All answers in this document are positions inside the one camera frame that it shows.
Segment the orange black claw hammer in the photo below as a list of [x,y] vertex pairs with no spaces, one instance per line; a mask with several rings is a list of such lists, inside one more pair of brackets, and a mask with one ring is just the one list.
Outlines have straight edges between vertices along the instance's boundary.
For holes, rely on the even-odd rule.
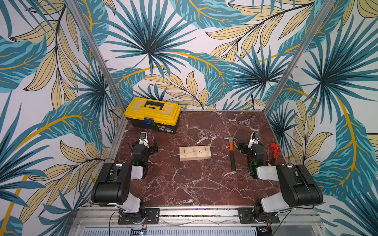
[[225,137],[224,139],[228,140],[228,142],[229,142],[231,170],[232,170],[232,172],[235,172],[236,171],[236,164],[235,164],[235,156],[234,156],[234,138],[233,137]]

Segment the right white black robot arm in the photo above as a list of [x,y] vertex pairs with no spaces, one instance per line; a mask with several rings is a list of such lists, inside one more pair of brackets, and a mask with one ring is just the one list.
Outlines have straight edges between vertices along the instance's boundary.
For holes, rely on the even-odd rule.
[[235,141],[233,144],[247,157],[247,170],[257,180],[278,182],[280,192],[269,197],[257,199],[251,210],[239,209],[241,221],[257,223],[278,223],[277,214],[281,211],[299,207],[313,209],[323,203],[323,194],[312,175],[304,165],[275,164],[280,146],[271,143],[272,158],[264,163],[264,145],[259,142],[246,144]]

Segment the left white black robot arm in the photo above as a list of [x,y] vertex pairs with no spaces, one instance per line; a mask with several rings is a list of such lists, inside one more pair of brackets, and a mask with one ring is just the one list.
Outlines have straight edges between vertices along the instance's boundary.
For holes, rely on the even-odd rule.
[[158,143],[149,146],[142,139],[132,146],[131,163],[105,163],[91,191],[91,202],[100,206],[114,206],[124,219],[134,224],[147,220],[143,200],[130,192],[132,180],[142,180],[148,173],[149,156],[158,152]]

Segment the light wooden board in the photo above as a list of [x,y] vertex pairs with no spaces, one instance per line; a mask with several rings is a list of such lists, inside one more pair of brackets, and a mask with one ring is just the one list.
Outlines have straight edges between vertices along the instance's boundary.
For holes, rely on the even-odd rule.
[[210,146],[192,146],[192,147],[180,147],[180,161],[191,161],[191,160],[206,160],[212,157]]

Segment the red pipe wrench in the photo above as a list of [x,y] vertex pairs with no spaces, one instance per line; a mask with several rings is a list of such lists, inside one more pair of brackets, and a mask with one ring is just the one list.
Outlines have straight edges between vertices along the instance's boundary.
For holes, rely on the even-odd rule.
[[280,146],[276,143],[271,143],[270,148],[272,151],[272,157],[269,160],[269,165],[274,166],[280,152]]

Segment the yellow black plastic toolbox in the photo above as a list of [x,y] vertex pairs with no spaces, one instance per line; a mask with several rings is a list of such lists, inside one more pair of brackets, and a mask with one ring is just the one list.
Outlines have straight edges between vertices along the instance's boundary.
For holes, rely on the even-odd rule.
[[174,134],[179,124],[181,106],[135,97],[124,114],[134,127]]

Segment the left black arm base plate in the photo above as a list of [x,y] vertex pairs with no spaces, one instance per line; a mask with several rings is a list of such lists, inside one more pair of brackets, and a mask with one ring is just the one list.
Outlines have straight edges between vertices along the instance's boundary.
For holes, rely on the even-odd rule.
[[160,216],[159,208],[141,208],[137,213],[125,213],[119,210],[119,225],[157,225]]

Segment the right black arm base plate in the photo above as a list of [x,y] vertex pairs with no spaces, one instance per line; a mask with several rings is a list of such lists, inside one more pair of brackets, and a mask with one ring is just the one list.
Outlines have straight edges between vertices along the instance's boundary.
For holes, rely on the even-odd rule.
[[241,224],[271,224],[279,223],[279,217],[276,212],[266,213],[263,210],[255,209],[254,207],[239,207],[237,209]]

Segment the aluminium front frame rail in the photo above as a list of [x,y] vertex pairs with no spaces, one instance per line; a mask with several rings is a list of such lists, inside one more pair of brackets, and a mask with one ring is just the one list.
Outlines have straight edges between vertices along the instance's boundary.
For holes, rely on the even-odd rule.
[[[315,209],[295,209],[291,212],[277,213],[278,223],[269,220],[267,223],[259,223],[254,220],[243,224],[246,210],[241,206],[158,206],[145,208],[150,215],[149,221],[158,219],[158,227],[236,227],[236,226],[324,226],[320,215]],[[106,227],[118,224],[118,211],[114,207],[83,207],[73,220],[74,229],[84,227]]]

